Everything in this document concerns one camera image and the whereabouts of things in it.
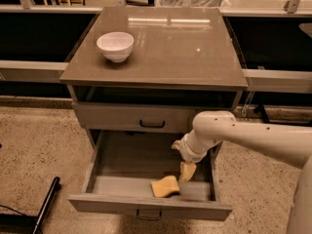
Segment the yellow sponge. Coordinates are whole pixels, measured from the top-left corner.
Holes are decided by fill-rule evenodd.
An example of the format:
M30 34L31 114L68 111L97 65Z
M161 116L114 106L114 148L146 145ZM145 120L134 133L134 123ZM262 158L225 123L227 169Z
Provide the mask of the yellow sponge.
M151 182L153 195L156 198L166 198L179 192L179 185L174 175L168 175Z

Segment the open grey middle drawer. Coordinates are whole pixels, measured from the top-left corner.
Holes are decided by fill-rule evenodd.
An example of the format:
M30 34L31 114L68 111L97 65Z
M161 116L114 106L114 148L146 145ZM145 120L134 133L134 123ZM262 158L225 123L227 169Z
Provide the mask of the open grey middle drawer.
M217 150L197 165L180 191L153 196L151 182L179 176L181 157L172 149L178 134L101 132L82 192L68 197L79 212L137 216L137 210L161 211L162 218L224 221L232 207L220 202L215 171Z

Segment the grey drawer cabinet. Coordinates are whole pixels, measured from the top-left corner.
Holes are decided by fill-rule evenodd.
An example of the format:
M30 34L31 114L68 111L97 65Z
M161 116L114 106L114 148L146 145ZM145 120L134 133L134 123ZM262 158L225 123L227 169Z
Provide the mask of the grey drawer cabinet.
M248 87L217 9L108 7L60 80L91 143L108 131L188 132Z

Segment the closed grey top drawer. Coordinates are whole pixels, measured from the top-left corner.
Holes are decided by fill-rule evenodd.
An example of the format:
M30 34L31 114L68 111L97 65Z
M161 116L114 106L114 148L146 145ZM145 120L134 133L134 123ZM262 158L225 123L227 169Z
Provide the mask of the closed grey top drawer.
M200 109L161 105L73 102L72 106L81 127L87 130L188 133L194 117L201 113ZM162 129L143 128L139 120L165 121L166 125Z

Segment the black stand leg right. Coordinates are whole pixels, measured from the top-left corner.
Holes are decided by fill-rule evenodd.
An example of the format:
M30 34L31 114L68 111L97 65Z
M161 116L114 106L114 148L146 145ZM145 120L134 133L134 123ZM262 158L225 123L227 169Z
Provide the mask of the black stand leg right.
M260 103L253 111L261 115L261 119L263 120L264 123L270 122L263 104Z

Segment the black stand leg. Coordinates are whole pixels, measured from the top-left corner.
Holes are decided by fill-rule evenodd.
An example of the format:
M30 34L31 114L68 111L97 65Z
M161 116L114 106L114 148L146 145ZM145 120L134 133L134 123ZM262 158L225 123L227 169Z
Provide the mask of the black stand leg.
M60 189L60 178L56 176L50 185L37 215L25 214L2 205L2 209L7 209L11 211L11 213L0 214L0 231L8 232L9 234L44 234L42 231L42 224Z
M270 122L263 104L260 103L253 111L261 115L261 119L263 120L264 123Z

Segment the white ceramic bowl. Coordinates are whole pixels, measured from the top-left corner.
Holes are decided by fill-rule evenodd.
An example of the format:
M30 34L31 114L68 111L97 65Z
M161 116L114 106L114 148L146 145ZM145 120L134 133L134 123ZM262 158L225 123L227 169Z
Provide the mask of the white ceramic bowl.
M129 33L109 32L97 39L97 47L106 59L122 62L130 56L134 42L134 37Z

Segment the grey metal railing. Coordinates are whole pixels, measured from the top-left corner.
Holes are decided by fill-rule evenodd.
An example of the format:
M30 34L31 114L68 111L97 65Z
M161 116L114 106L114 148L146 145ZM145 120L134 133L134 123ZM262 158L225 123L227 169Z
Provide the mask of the grey metal railing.
M97 47L100 35L135 38L129 58L114 63ZM84 86L309 94L311 74L244 70L217 9L109 7L97 14L69 62L3 60L1 79Z

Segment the black stand leg left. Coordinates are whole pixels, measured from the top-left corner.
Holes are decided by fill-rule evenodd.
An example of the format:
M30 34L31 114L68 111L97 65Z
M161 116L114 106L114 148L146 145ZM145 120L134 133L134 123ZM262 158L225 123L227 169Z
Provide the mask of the black stand leg left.
M60 189L60 178L56 176L50 185L37 215L25 214L2 205L2 209L7 209L11 211L11 213L0 214L0 231L8 232L9 234L44 234L42 231L42 224Z

